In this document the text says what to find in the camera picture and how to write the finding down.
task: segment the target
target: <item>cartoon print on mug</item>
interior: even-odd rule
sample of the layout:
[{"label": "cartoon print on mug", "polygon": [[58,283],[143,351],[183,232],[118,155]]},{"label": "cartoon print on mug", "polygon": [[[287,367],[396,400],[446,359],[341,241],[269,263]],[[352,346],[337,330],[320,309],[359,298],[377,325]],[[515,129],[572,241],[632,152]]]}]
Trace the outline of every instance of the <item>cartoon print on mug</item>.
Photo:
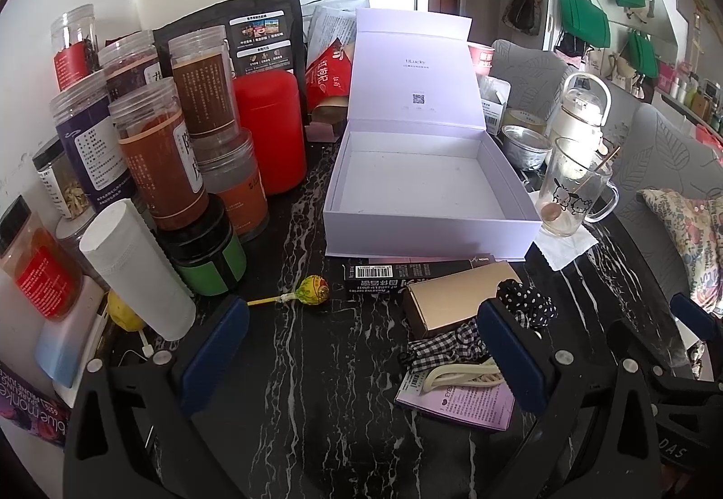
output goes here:
[{"label": "cartoon print on mug", "polygon": [[592,207],[592,200],[582,199],[577,193],[569,193],[570,195],[570,211],[573,215],[585,215]]},{"label": "cartoon print on mug", "polygon": [[554,184],[557,185],[557,187],[552,194],[552,201],[558,203],[563,211],[567,211],[570,206],[570,193],[565,187],[559,184],[558,179],[554,179]]}]

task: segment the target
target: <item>wooden stick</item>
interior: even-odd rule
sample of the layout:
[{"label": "wooden stick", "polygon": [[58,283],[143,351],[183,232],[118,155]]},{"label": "wooden stick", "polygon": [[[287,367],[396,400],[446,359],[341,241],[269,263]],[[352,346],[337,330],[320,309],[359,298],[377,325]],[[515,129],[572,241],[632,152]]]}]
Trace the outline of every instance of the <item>wooden stick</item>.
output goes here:
[{"label": "wooden stick", "polygon": [[[595,174],[598,170],[600,170],[601,168],[603,168],[603,167],[605,166],[605,163],[606,163],[607,161],[609,161],[611,158],[614,158],[615,155],[616,155],[619,151],[620,151],[620,146],[618,146],[615,150],[613,150],[612,152],[610,152],[610,154],[608,154],[608,156],[606,156],[605,159],[604,159],[600,164],[598,164],[597,167],[595,167],[595,170],[592,171],[593,174]],[[576,189],[575,192],[577,193],[578,191],[580,191],[580,189],[582,189],[582,188],[585,186],[585,183],[587,183],[590,179],[592,179],[592,175],[590,175],[590,176],[588,177],[587,181],[585,181],[584,183],[582,183],[581,186],[579,186],[579,187]]]}]

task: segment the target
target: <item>shelf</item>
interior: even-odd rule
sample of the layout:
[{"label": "shelf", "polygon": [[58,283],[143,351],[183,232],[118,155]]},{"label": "shelf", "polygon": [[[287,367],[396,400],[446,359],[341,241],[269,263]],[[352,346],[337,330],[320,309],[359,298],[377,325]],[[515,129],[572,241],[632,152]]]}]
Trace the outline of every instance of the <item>shelf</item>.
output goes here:
[{"label": "shelf", "polygon": [[700,123],[702,126],[705,126],[708,132],[713,134],[713,136],[723,144],[723,136],[721,136],[718,132],[711,128],[711,126],[708,125],[707,122],[704,121],[700,116],[694,113],[693,110],[691,110],[690,108],[686,108],[686,106],[684,106],[684,104],[682,104],[680,101],[678,101],[677,99],[673,99],[670,95],[668,95],[668,93],[661,91],[658,88],[655,89],[655,92],[660,93],[660,97],[663,98],[663,101],[667,103],[671,108],[676,110],[679,114],[684,115],[690,121]]}]

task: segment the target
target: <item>open box lid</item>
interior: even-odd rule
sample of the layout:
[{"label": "open box lid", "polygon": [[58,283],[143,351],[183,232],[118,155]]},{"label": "open box lid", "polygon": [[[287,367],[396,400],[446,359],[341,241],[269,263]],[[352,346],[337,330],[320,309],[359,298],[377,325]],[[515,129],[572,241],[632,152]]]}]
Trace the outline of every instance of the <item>open box lid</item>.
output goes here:
[{"label": "open box lid", "polygon": [[469,18],[357,9],[348,119],[486,129]]}]

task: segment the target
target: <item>black marble table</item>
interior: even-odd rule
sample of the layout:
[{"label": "black marble table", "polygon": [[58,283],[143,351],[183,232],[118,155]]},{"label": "black marble table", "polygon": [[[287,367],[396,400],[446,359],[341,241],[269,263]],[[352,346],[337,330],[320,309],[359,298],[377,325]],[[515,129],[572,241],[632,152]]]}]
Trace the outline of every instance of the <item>black marble table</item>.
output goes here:
[{"label": "black marble table", "polygon": [[[272,221],[244,245],[249,265],[238,289],[260,299],[318,274],[333,286],[331,300],[253,307],[239,353],[193,422],[254,499],[483,496],[534,417],[516,407],[509,429],[493,433],[393,403],[404,376],[397,355],[410,331],[388,296],[347,296],[343,261],[324,256],[322,212],[334,158],[334,146],[313,146],[304,184],[270,199]],[[562,272],[552,272],[534,245],[515,264],[523,281],[558,305],[544,341],[613,363],[605,328],[624,316],[677,374],[690,375],[666,300],[623,226],[611,215],[590,229],[599,245]],[[570,468],[585,424],[581,416],[550,487]],[[164,483],[173,488],[171,473],[164,471]]]}]

